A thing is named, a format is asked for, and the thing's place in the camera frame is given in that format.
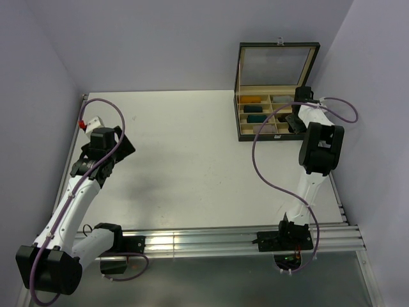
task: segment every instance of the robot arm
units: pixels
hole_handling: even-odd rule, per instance
[[[48,238],[50,241],[44,247],[36,268],[35,290],[68,295],[78,287],[82,272],[95,258],[105,251],[118,251],[121,246],[121,226],[107,223],[96,225],[88,237],[74,246],[73,243],[89,205],[103,188],[115,164],[135,152],[126,136],[116,151],[82,182],[54,235],[50,232],[67,199],[73,196],[74,186],[96,162],[116,146],[115,135],[119,138],[122,134],[119,127],[104,127],[98,117],[88,122],[85,132],[90,142],[81,148],[81,156],[72,166],[71,178],[54,215],[33,245],[21,246],[17,251],[16,261],[26,288],[29,288],[34,259]]]
[[[312,99],[311,88],[296,89],[295,101],[320,103]],[[339,162],[344,137],[342,126],[334,125],[320,108],[295,106],[291,115],[294,131],[305,131],[298,162],[304,167],[299,178],[296,194],[312,205],[320,185]],[[301,251],[313,249],[313,240],[309,231],[311,213],[305,203],[294,199],[283,220],[279,223],[278,232],[258,232],[259,251]],[[287,255],[274,256],[277,265],[282,269],[296,269],[300,258],[290,262]]]

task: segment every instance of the white table surface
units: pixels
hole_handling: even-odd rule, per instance
[[[115,166],[82,224],[114,223],[123,229],[268,225],[278,224],[291,207],[291,196],[258,178],[252,142],[238,142],[233,91],[89,94],[97,97],[122,110],[136,153]],[[106,127],[120,125],[115,110],[102,102],[90,104],[84,119],[96,115]],[[80,131],[70,168],[87,142]],[[300,145],[259,142],[256,161],[262,174],[296,191],[304,171],[298,165]],[[313,209],[320,223],[342,223],[329,178]]]

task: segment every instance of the black box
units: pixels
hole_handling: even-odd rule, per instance
[[[270,115],[287,101],[294,100],[295,89],[305,86],[320,44],[311,43],[240,43],[238,53],[235,114],[239,141],[253,141],[260,123],[247,123],[250,114]],[[262,113],[245,113],[244,106],[259,106]],[[291,106],[280,110],[266,129],[260,141],[287,141],[303,139],[304,134],[290,133],[288,123],[280,122],[291,114]]]

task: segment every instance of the purple wire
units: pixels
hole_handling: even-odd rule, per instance
[[[114,148],[107,153],[107,155],[105,157],[103,157],[102,159],[100,159],[97,163],[94,164],[94,166],[92,168],[90,168],[82,177],[81,179],[77,182],[77,184],[75,185],[75,187],[72,189],[72,195],[73,196],[69,196],[63,206],[63,208],[61,209],[61,212],[58,214],[58,217],[56,219],[56,222],[54,223],[54,225],[52,225],[52,228],[50,230],[51,235],[53,236],[65,214],[65,212],[67,211],[67,209],[69,208],[71,201],[73,200],[73,198],[75,197],[76,192],[78,191],[79,187],[81,186],[81,184],[88,178],[88,176],[97,168],[99,167],[99,165],[101,165],[102,163],[104,163],[114,152],[115,150],[118,149],[119,145],[121,144],[122,140],[123,140],[123,136],[125,135],[125,119],[122,115],[121,110],[115,106],[112,102],[106,100],[106,99],[102,99],[102,98],[94,98],[91,99],[89,101],[87,101],[86,103],[84,103],[79,111],[79,120],[82,120],[82,117],[84,116],[84,111],[85,111],[85,107],[94,102],[94,101],[101,101],[101,102],[105,102],[106,104],[109,104],[111,107],[113,107],[118,114],[120,115],[121,118],[121,122],[122,122],[122,133],[121,136],[118,140],[118,143],[114,146]],[[52,303],[54,303],[57,298],[59,297],[59,294],[57,294],[51,301],[49,302],[41,302],[35,292],[35,272],[37,269],[37,265],[38,262],[40,261],[40,257],[44,252],[44,249],[49,245],[51,241],[51,237],[47,237],[45,242],[43,243],[42,247],[40,248],[40,250],[38,251],[38,254],[36,255],[36,258],[34,259],[33,262],[33,266],[31,267],[31,272],[30,272],[30,280],[29,280],[29,288],[30,288],[30,294],[31,297],[33,298],[34,303],[36,303],[38,306],[50,306]]]
[[[147,256],[145,256],[144,254],[139,254],[139,253],[114,253],[114,254],[106,254],[106,256],[136,256],[136,257],[142,257],[142,258],[144,258],[146,260],[146,264],[145,264],[143,270],[141,272],[139,272],[138,274],[133,275],[131,277],[113,278],[113,277],[110,277],[108,275],[104,275],[105,278],[107,278],[109,280],[112,280],[112,281],[129,281],[129,280],[133,280],[136,277],[139,277],[140,275],[145,273],[145,271],[148,269],[148,266],[149,266],[149,258]]]
[[[264,181],[264,183],[265,183],[266,185],[269,185],[270,187],[273,187],[274,189],[277,189],[277,190],[279,190],[279,191],[281,191],[281,192],[284,192],[284,193],[286,193],[286,194],[288,194],[288,195],[291,195],[291,196],[295,197],[296,199],[298,199],[299,201],[301,201],[304,205],[306,205],[307,208],[308,208],[308,211],[310,212],[311,217],[313,217],[314,223],[315,223],[315,225],[316,225],[316,227],[317,227],[317,239],[316,239],[316,243],[315,243],[315,247],[314,247],[312,256],[310,257],[310,259],[308,259],[307,263],[301,265],[298,269],[295,269],[295,270],[293,270],[292,272],[301,271],[303,268],[307,267],[307,266],[311,263],[311,261],[315,258],[315,255],[317,254],[317,250],[318,250],[318,244],[319,244],[319,242],[320,242],[320,226],[319,226],[319,224],[318,224],[318,220],[317,220],[317,218],[316,218],[316,216],[315,216],[313,210],[311,209],[311,207],[309,206],[308,202],[306,202],[305,199],[303,199],[303,198],[300,197],[299,195],[297,195],[297,194],[295,194],[295,193],[293,193],[293,192],[291,192],[291,191],[289,191],[289,190],[283,189],[283,188],[281,188],[281,187],[278,187],[278,186],[272,184],[271,182],[269,182],[266,178],[264,178],[264,177],[262,176],[262,174],[260,173],[260,170],[258,169],[257,164],[256,164],[256,155],[255,155],[256,143],[257,143],[257,140],[258,140],[258,138],[259,138],[260,132],[263,130],[263,127],[266,125],[266,123],[267,123],[274,115],[276,115],[276,114],[278,113],[278,111],[280,111],[281,109],[284,109],[285,107],[289,107],[289,106],[307,106],[307,107],[313,107],[313,108],[315,108],[315,109],[320,108],[320,109],[327,110],[329,113],[333,114],[334,116],[338,117],[340,120],[343,120],[344,122],[347,122],[347,123],[356,123],[356,122],[358,121],[358,118],[359,118],[359,116],[358,116],[358,111],[357,111],[357,109],[356,109],[350,102],[348,102],[348,101],[346,101],[346,100],[343,100],[343,99],[335,98],[335,97],[325,97],[325,98],[324,98],[324,100],[328,100],[328,99],[330,99],[330,100],[338,100],[338,101],[344,102],[345,104],[348,104],[348,105],[353,109],[353,111],[354,111],[354,113],[355,113],[355,120],[347,120],[346,118],[343,118],[341,115],[338,115],[337,113],[335,113],[333,110],[330,110],[330,109],[328,109],[327,107],[320,106],[320,105],[318,105],[318,104],[308,104],[308,103],[304,103],[304,102],[290,102],[289,104],[286,104],[286,105],[284,105],[284,106],[282,106],[282,107],[279,107],[278,109],[274,110],[273,113],[271,113],[269,116],[267,116],[267,118],[266,118],[266,119],[264,120],[264,122],[261,124],[260,129],[258,129],[258,132],[257,132],[256,136],[254,137],[253,146],[252,146],[252,148],[251,148],[251,159],[252,159],[252,161],[253,161],[254,170],[256,171],[258,177],[260,177],[260,179],[261,179],[262,181]]]

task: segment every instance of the purple cable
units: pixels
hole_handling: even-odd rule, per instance
[[[118,140],[118,143],[114,146],[114,148],[107,153],[107,155],[105,157],[103,157],[102,159],[100,159],[97,163],[94,164],[94,166],[92,168],[90,168],[82,177],[81,179],[77,182],[77,184],[75,185],[75,187],[72,189],[72,195],[73,196],[69,196],[68,199],[66,200],[63,208],[61,209],[61,212],[59,213],[56,222],[54,223],[54,225],[52,225],[52,228],[50,230],[51,235],[53,236],[57,230],[57,227],[59,226],[65,212],[67,211],[68,207],[71,204],[71,201],[73,200],[73,198],[75,197],[76,192],[78,191],[79,187],[81,186],[81,184],[88,178],[88,176],[97,168],[99,167],[99,165],[101,165],[102,163],[104,163],[114,152],[115,150],[119,147],[119,145],[121,144],[122,140],[123,140],[123,136],[125,135],[125,119],[122,115],[121,110],[115,106],[112,102],[106,100],[106,99],[102,99],[102,98],[94,98],[91,99],[89,101],[87,101],[85,104],[82,105],[80,111],[79,111],[79,120],[82,120],[82,117],[84,116],[84,111],[85,111],[85,107],[94,102],[94,101],[101,101],[101,102],[105,102],[106,104],[109,104],[110,106],[112,106],[120,115],[121,118],[121,122],[122,122],[122,134]],[[34,263],[33,266],[31,267],[31,272],[30,272],[30,282],[29,282],[29,287],[30,287],[30,294],[31,297],[33,298],[34,303],[36,303],[38,306],[50,306],[52,303],[54,303],[57,298],[59,297],[59,294],[57,294],[51,301],[49,302],[41,302],[35,292],[35,272],[37,269],[37,265],[38,262],[40,261],[40,257],[42,255],[42,253],[44,252],[44,249],[49,245],[51,241],[51,237],[47,237],[44,244],[42,245],[42,247],[40,248],[40,250],[38,251],[38,254],[36,255],[36,258],[34,259]]]
[[[139,254],[139,253],[114,253],[114,254],[107,254],[106,256],[136,256],[136,257],[142,257],[146,260],[146,265],[144,266],[143,270],[141,272],[139,272],[136,275],[133,275],[131,277],[127,277],[127,278],[113,278],[110,277],[108,275],[104,275],[105,278],[111,280],[111,281],[128,281],[128,280],[133,280],[136,277],[139,277],[140,275],[142,275],[143,273],[145,273],[145,271],[148,269],[149,266],[149,258],[147,256],[145,256],[144,254]]]
[[[289,107],[289,106],[307,106],[307,107],[313,107],[315,109],[320,108],[320,109],[324,109],[324,110],[328,111],[329,113],[333,114],[334,116],[338,117],[340,120],[343,120],[346,123],[356,123],[358,121],[358,119],[359,119],[358,111],[350,102],[348,102],[346,100],[343,100],[343,99],[335,98],[335,97],[324,97],[323,98],[323,100],[328,100],[328,99],[338,100],[338,101],[344,102],[345,104],[348,104],[353,109],[353,111],[355,113],[355,120],[347,120],[346,118],[343,118],[342,116],[338,115],[337,113],[335,113],[334,111],[328,109],[327,107],[320,106],[320,105],[317,105],[317,104],[308,104],[308,103],[304,103],[304,102],[290,102],[289,104],[286,104],[285,106],[279,107],[273,113],[271,113],[269,116],[267,116],[267,118],[261,124],[260,129],[258,129],[258,132],[257,132],[256,136],[254,137],[253,146],[252,146],[252,149],[251,149],[251,159],[253,161],[254,170],[256,171],[258,177],[260,177],[260,179],[262,179],[262,181],[264,181],[264,183],[266,185],[269,185],[270,187],[273,187],[274,189],[277,189],[277,190],[279,190],[281,192],[284,192],[284,193],[286,193],[288,195],[291,195],[291,196],[295,197],[296,199],[298,199],[299,201],[301,201],[304,205],[306,205],[307,208],[308,208],[308,211],[310,212],[311,217],[313,217],[314,223],[315,223],[315,225],[317,227],[317,240],[316,240],[316,243],[315,243],[315,247],[314,247],[312,256],[310,257],[310,259],[308,259],[306,264],[301,265],[298,269],[292,270],[292,272],[298,272],[298,271],[302,270],[303,268],[307,267],[311,263],[311,261],[314,259],[315,255],[317,254],[318,244],[320,242],[320,226],[318,224],[318,220],[317,220],[313,210],[311,209],[311,207],[309,206],[308,202],[306,202],[305,199],[301,198],[300,196],[298,196],[297,194],[295,194],[295,193],[293,193],[293,192],[291,192],[289,190],[286,190],[286,189],[283,189],[283,188],[278,187],[276,185],[273,185],[271,182],[269,182],[266,178],[264,178],[262,176],[262,174],[260,173],[260,171],[259,171],[259,169],[257,167],[257,164],[256,164],[256,156],[255,156],[256,143],[257,143],[257,140],[259,138],[260,132],[263,130],[263,127],[271,119],[271,117],[276,115],[277,112],[280,111],[281,109],[284,109],[285,107]]]

